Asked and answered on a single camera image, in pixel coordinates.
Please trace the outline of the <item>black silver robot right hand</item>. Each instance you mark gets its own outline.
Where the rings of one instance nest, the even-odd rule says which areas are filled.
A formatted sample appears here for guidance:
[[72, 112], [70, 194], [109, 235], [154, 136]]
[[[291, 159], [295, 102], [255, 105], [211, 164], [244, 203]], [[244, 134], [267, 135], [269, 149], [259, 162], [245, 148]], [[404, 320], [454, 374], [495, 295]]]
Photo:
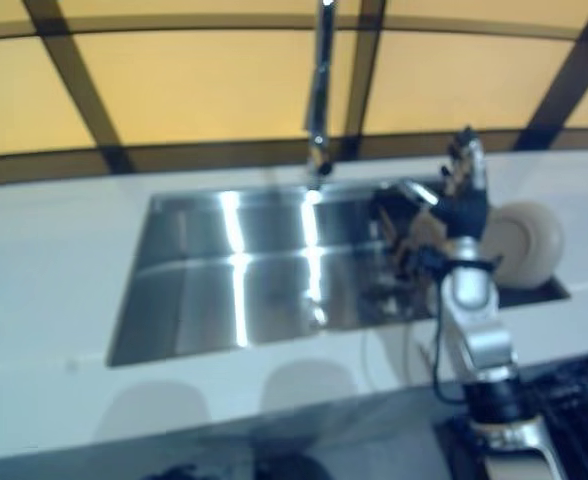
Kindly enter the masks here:
[[399, 189], [410, 201], [426, 207], [446, 227], [446, 237], [479, 241], [489, 215], [485, 151], [477, 132], [466, 126], [448, 145], [450, 164], [440, 170], [441, 194], [415, 180], [402, 180]]

